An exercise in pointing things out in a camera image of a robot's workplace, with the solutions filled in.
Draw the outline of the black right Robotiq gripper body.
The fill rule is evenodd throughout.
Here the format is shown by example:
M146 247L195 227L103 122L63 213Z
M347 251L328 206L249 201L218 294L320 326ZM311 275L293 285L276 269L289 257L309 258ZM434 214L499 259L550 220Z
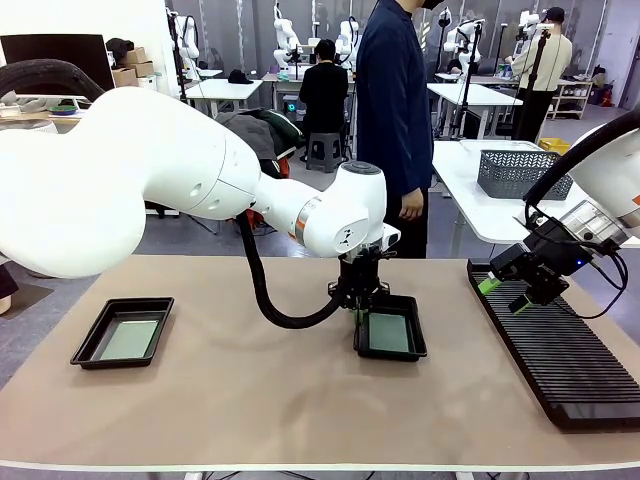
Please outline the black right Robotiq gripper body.
M545 221L523 244L527 259L521 268L521 278L526 281L555 281L571 276L593 259L592 253L579 245L557 219Z

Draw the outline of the green circuit board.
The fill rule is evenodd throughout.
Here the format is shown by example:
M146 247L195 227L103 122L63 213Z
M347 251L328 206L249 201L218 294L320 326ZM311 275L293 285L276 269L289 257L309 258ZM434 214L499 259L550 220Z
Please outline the green circuit board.
M408 353L410 342L405 317L396 314L371 313L369 315L369 348Z
M155 334L157 321L116 321L106 330L94 358L96 360L139 359L146 354Z

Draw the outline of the black ESD tray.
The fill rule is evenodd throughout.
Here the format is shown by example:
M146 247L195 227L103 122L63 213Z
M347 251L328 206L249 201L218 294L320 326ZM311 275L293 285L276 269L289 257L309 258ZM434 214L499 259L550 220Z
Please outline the black ESD tray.
M410 351L408 353L378 351L369 348L369 315L371 313L396 314L405 317L410 342ZM410 296L387 295L370 310L360 310L360 325L355 327L353 349L362 358L376 360L411 363L425 358L427 356L427 346L422 332L416 299Z
M152 363L164 327L169 319L174 299L172 297L120 298L108 300L86 337L70 360L70 364L84 370L104 370L147 367ZM94 354L107 328L116 321L157 321L155 334L146 354L139 359L96 360Z

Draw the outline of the navy sleeved right forearm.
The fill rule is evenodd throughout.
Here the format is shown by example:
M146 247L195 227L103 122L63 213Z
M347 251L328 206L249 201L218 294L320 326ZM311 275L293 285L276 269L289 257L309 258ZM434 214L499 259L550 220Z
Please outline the navy sleeved right forearm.
M416 149L403 148L400 159L399 193L407 195L415 190L427 190L432 181L433 146L421 142Z

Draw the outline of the person's right hand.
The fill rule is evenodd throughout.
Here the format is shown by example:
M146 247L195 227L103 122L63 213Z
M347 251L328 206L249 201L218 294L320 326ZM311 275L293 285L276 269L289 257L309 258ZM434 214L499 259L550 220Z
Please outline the person's right hand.
M401 197L399 218L406 221L417 220L422 216L425 208L425 200L420 188Z

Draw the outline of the white side table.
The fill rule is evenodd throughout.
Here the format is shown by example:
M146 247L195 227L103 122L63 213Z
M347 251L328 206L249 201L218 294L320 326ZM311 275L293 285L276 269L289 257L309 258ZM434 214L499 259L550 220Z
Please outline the white side table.
M528 235L528 231L520 223L524 202L488 196L477 184L477 176L483 150L527 152L539 149L530 142L510 140L434 143L434 171L458 209L450 247L452 258L459 256L465 228L470 228L477 238L493 245L511 245Z

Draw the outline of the black slotted board rack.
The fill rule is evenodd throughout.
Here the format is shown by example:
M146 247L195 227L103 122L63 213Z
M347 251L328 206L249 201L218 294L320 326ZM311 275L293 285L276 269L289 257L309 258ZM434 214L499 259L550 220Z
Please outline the black slotted board rack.
M566 432L640 431L640 383L562 298L514 314L526 284L480 288L489 264L466 264L471 288L549 420Z

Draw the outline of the grey plastic basket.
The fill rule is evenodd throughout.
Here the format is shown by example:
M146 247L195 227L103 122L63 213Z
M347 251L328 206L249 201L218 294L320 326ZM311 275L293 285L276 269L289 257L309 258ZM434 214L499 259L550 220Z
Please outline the grey plastic basket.
M482 150L477 184L491 198L521 200L559 158L549 151Z

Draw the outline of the grey plastic stool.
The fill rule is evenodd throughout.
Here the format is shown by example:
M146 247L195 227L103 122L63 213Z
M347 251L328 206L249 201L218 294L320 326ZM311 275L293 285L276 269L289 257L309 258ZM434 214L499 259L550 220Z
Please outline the grey plastic stool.
M342 146L339 133L311 133L306 154L306 169L319 169L333 173L342 163Z

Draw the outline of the wooden shelf rack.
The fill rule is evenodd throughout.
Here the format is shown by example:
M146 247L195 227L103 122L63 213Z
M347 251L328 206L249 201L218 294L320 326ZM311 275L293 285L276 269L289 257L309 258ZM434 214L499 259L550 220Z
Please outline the wooden shelf rack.
M581 120L591 94L592 81L561 79L552 98L549 117Z

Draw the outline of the pile of jackets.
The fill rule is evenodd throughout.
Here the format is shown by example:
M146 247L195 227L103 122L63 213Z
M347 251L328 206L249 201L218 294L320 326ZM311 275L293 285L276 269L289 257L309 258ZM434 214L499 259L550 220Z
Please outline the pile of jackets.
M221 113L224 158L219 162L211 193L222 205L214 210L232 217L244 242L260 217L273 229L297 238L296 222L303 207L317 196L308 185L286 172L288 156L301 141L301 132L282 115L268 109Z

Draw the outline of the white desk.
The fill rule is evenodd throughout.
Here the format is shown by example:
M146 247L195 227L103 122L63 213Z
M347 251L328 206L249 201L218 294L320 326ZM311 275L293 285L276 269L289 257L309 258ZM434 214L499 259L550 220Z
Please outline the white desk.
M252 80L249 84L236 84L227 79L212 78L189 87L186 98L204 102L209 106L209 116L216 118L220 105L230 104L233 112L245 110L247 101L262 83L262 80Z
M515 97L478 84L469 85L467 96L464 96L466 85L462 83L428 83L427 89L436 96L435 136L440 139L451 138L455 114L462 110L463 100L467 102L468 113L479 119L475 136L478 140L495 137L500 115L523 105Z

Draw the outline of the seated person in black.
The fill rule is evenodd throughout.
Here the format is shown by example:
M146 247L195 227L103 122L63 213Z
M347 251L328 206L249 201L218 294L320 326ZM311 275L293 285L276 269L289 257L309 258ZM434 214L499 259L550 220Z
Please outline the seated person in black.
M348 72L334 62L336 46L333 40L321 39L314 53L318 62L305 72L299 92L299 99L306 106L302 121L306 142L300 157L302 162L307 160L307 142L312 133L339 133L341 147L345 148Z

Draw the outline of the person in cream shirt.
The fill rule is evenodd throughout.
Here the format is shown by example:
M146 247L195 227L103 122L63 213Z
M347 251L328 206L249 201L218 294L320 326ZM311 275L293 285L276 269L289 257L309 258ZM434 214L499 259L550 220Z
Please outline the person in cream shirt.
M512 140L536 142L559 80L571 63L572 43L562 33L565 11L561 7L546 10L541 25L529 46L514 59L512 72L519 78L516 98L523 102L514 108Z

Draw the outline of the black tripod stand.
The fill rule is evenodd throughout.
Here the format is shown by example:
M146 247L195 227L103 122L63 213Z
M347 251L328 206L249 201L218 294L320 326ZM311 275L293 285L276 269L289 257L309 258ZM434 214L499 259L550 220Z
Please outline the black tripod stand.
M458 106L456 107L455 116L451 123L452 127L452 136L454 139L459 139L462 137L463 133L463 125L466 117L466 113L468 111L468 95L471 84L471 77L474 75L473 69L474 65L477 63L471 63L467 68L463 68L461 65L461 80L462 87L460 90L460 95L458 99Z

